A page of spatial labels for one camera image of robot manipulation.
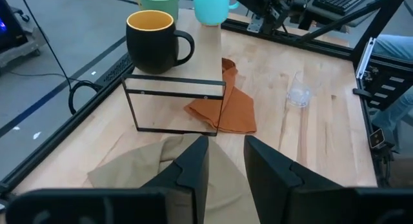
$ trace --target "wooden table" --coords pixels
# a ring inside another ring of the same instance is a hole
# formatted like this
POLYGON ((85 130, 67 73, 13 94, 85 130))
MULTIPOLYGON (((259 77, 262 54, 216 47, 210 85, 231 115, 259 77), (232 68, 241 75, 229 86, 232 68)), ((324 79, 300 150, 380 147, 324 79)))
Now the wooden table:
MULTIPOLYGON (((192 24, 196 23, 192 11, 182 10, 181 13, 190 17, 187 20, 192 24)), ((231 15, 230 18, 248 21, 247 17, 238 15, 231 15)), ((351 62, 234 32, 220 31, 219 27, 210 28, 221 33, 213 41, 220 41, 222 48, 218 52, 202 53, 221 54, 236 63, 239 70, 236 86, 254 98, 258 129, 256 137, 343 186, 377 186, 361 104, 359 98, 352 94, 356 81, 351 62), (292 107, 286 102, 288 86, 296 71, 304 71, 308 77, 321 73, 325 79, 306 108, 292 107)), ((288 30, 293 34, 306 33, 295 28, 288 30)), ((346 44, 327 36, 321 36, 320 40, 346 44)), ((205 127, 184 112, 176 115, 183 105, 191 102, 190 99, 186 99, 186 103, 168 99, 163 102, 158 103, 156 108, 163 109, 161 120, 165 127, 178 123, 190 128, 205 127)), ((146 113, 149 112, 146 114, 148 116, 151 112, 158 111, 145 110, 146 113)), ((91 170, 129 150, 168 136, 170 134, 136 131, 120 85, 14 192, 20 194, 36 188, 91 187, 87 178, 87 173, 91 170)), ((245 174, 244 135, 220 132, 212 139, 245 174)))

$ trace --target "beige cloth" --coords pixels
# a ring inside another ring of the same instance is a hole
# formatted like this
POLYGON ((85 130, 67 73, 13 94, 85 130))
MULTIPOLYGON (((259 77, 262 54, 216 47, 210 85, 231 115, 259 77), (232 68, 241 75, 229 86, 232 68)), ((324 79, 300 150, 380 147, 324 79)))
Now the beige cloth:
MULTIPOLYGON (((199 134, 168 137, 131 150, 88 173, 95 188, 139 188, 165 169, 199 134)), ((209 139, 209 181, 205 224, 259 223, 247 179, 209 139)))

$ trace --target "black mug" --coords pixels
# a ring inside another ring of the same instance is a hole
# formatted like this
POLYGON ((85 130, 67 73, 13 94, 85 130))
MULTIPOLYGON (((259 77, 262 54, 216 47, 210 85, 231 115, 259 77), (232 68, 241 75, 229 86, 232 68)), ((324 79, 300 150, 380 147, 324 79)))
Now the black mug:
POLYGON ((126 45, 134 65, 149 74, 161 74, 186 63, 195 50, 192 36, 176 30, 174 18, 158 10, 143 10, 128 17, 126 45), (190 45, 189 55, 183 59, 178 59, 178 37, 185 38, 190 45))

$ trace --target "jeans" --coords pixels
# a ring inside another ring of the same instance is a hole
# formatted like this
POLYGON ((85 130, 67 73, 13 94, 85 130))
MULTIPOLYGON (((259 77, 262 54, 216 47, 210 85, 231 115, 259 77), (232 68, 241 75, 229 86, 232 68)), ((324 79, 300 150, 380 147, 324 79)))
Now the jeans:
MULTIPOLYGON (((397 59, 413 61, 413 37, 380 35, 376 39, 373 53, 389 56, 397 59)), ((373 125, 383 129, 386 141, 397 143, 393 135, 397 123, 413 107, 413 88, 407 90, 399 99, 386 110, 379 111, 372 120, 373 125)))

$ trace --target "orange cloth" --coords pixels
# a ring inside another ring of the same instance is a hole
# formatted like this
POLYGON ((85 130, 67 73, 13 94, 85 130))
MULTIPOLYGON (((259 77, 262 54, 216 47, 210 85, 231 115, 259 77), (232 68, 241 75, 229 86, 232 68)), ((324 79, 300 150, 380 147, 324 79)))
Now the orange cloth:
POLYGON ((224 101, 196 99, 184 108, 185 111, 216 129, 219 108, 223 102, 219 130, 239 134, 256 132, 254 100, 234 86, 238 73, 235 63, 222 59, 222 71, 223 80, 226 82, 224 101))

